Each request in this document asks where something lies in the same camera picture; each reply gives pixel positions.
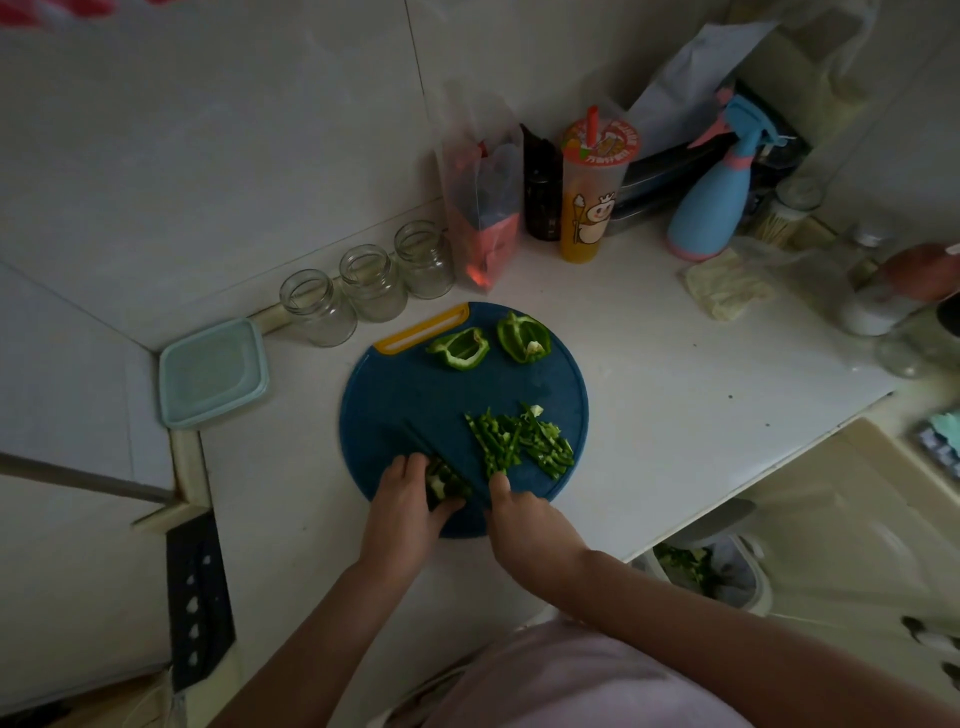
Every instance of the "yellow handle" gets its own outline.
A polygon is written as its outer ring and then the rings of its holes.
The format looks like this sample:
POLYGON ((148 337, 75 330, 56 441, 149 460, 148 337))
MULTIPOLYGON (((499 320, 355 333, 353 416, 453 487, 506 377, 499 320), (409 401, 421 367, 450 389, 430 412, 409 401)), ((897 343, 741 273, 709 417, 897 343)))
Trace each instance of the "yellow handle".
POLYGON ((380 339, 373 345, 373 348, 386 356, 393 356, 405 352, 410 347, 415 347, 421 341, 432 339, 439 333, 458 327, 469 317, 470 304, 461 303, 443 313, 438 313, 432 319, 421 321, 419 324, 405 328, 400 333, 380 339))

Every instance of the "white countertop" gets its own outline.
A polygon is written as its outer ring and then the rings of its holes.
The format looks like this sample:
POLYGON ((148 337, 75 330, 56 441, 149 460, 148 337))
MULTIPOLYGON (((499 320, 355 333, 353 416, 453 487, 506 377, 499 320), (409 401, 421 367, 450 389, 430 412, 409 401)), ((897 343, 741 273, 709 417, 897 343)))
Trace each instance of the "white countertop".
MULTIPOLYGON (((833 431, 897 381, 851 372, 827 325, 785 293, 713 322, 676 278, 654 221, 604 240, 584 266, 526 241, 487 300, 547 324, 580 365, 586 449, 554 501, 587 543, 629 558, 833 431)), ((454 288, 361 324, 332 350, 266 337, 270 393, 203 431, 245 678, 358 553, 368 505, 340 455, 348 375, 376 340, 481 298, 454 288)), ((533 616, 541 603, 486 539, 441 542, 377 638, 331 725, 363 725, 405 690, 533 616)))

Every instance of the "pink shirt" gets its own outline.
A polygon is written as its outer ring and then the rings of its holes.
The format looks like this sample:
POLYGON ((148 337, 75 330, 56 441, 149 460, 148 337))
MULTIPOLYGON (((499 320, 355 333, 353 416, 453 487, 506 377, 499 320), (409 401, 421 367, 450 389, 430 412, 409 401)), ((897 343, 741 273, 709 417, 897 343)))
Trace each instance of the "pink shirt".
POLYGON ((572 621, 520 631, 470 666, 423 728, 750 728, 713 693, 572 621))

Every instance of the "round cutting board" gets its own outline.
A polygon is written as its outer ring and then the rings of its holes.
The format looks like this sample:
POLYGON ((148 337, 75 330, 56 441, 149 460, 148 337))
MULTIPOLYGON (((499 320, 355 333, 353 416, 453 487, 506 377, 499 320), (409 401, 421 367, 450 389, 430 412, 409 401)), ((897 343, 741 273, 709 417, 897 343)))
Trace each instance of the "round cutting board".
MULTIPOLYGON (((496 324, 511 310, 496 303, 465 303, 378 342, 360 358, 340 405, 340 447, 350 475, 367 499, 373 498, 380 476, 398 454, 422 449, 406 422, 439 453, 454 460, 450 465, 469 482, 483 488, 480 499, 489 498, 483 451, 464 413, 476 417, 489 407, 494 415, 518 416, 522 401, 543 407, 541 418, 561 429, 573 447, 575 464, 553 480, 522 453, 522 464, 507 473, 511 487, 552 500, 566 485, 587 440, 587 388, 573 355, 552 331, 552 352, 533 364, 517 364, 503 351, 496 339, 496 324), (431 326, 444 317, 457 326, 431 326), (470 327, 482 328, 491 343, 490 352, 476 368, 458 372, 426 352, 437 336, 470 327), (429 334, 422 335, 424 328, 430 328, 429 334)), ((486 532, 482 507, 478 498, 471 498, 450 518, 442 535, 472 538, 486 532)))

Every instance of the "trigger sprayer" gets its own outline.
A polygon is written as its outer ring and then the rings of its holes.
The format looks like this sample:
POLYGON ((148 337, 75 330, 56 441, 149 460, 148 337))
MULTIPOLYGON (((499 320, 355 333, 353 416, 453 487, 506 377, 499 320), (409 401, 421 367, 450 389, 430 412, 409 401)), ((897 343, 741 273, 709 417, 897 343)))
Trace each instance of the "trigger sprayer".
POLYGON ((759 107, 733 96, 716 122, 690 146, 726 132, 734 132, 739 141, 686 193, 667 229, 667 248, 684 260, 707 260, 723 252, 747 203, 756 148, 787 142, 759 107))

